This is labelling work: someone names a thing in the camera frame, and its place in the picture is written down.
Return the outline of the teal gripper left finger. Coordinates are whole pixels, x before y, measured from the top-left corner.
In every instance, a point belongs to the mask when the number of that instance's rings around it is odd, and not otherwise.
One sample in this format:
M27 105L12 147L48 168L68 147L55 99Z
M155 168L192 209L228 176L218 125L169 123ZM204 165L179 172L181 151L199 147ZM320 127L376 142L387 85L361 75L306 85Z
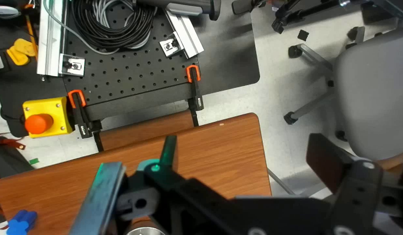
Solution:
M100 164L68 235L105 235L113 220L125 168L118 162Z

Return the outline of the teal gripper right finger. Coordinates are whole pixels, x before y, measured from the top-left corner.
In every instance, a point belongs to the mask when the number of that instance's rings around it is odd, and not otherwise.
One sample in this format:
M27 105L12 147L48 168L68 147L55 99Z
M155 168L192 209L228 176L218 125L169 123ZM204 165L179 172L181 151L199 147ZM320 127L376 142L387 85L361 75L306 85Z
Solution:
M173 168L174 156L177 148L177 138L175 136L166 136L162 144L161 155L158 164L166 169Z

